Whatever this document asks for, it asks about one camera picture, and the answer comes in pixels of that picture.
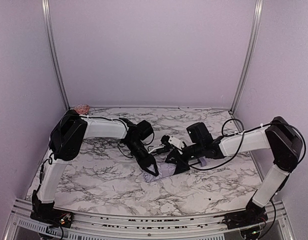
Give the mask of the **lavender folding umbrella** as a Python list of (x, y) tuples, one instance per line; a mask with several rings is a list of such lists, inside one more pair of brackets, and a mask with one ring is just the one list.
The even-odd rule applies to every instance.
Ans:
[[(199, 165), (200, 167), (206, 167), (207, 162), (208, 162), (207, 158), (201, 157), (201, 158), (196, 159), (194, 163), (190, 163), (190, 165), (193, 165), (193, 166)], [(158, 166), (158, 172), (159, 172), (158, 176), (153, 176), (145, 172), (144, 170), (141, 170), (143, 179), (146, 183), (151, 183), (151, 182), (158, 181), (164, 178), (168, 178), (174, 175), (178, 175), (178, 174), (174, 174), (176, 164), (159, 162), (157, 166)]]

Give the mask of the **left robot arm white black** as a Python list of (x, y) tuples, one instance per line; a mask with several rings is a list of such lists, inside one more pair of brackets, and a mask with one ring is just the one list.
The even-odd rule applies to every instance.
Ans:
[(47, 160), (41, 165), (39, 185), (32, 194), (33, 212), (43, 216), (53, 212), (57, 186), (66, 165), (77, 157), (83, 140), (88, 138), (122, 141), (139, 167), (157, 177), (159, 170), (155, 157), (143, 144), (143, 140), (153, 132), (151, 124), (146, 120), (135, 124), (127, 118), (109, 119), (68, 110), (50, 134)]

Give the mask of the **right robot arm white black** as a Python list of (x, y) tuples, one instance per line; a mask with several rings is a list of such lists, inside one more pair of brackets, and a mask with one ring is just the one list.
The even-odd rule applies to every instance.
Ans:
[(232, 161), (239, 153), (271, 150), (273, 165), (246, 205), (246, 210), (250, 212), (263, 209), (282, 189), (289, 175), (304, 159), (307, 150), (301, 132), (281, 116), (255, 128), (217, 138), (212, 137), (203, 122), (194, 123), (186, 130), (192, 141), (191, 145), (184, 145), (175, 137), (169, 139), (173, 150), (165, 161), (176, 165), (176, 174), (188, 171), (192, 167), (190, 160), (228, 158)]

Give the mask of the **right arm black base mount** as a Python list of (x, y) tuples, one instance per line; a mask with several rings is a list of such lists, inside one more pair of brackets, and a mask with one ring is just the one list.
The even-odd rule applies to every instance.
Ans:
[(255, 212), (246, 209), (225, 214), (222, 223), (226, 224), (227, 228), (231, 230), (263, 223), (267, 220), (268, 215), (264, 210)]

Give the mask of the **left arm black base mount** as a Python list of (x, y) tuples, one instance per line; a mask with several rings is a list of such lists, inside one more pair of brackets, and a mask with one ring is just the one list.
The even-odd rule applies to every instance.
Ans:
[(36, 190), (32, 193), (31, 203), (31, 219), (47, 224), (59, 224), (65, 228), (71, 227), (74, 213), (54, 208), (54, 201), (52, 203), (42, 203), (37, 196)]

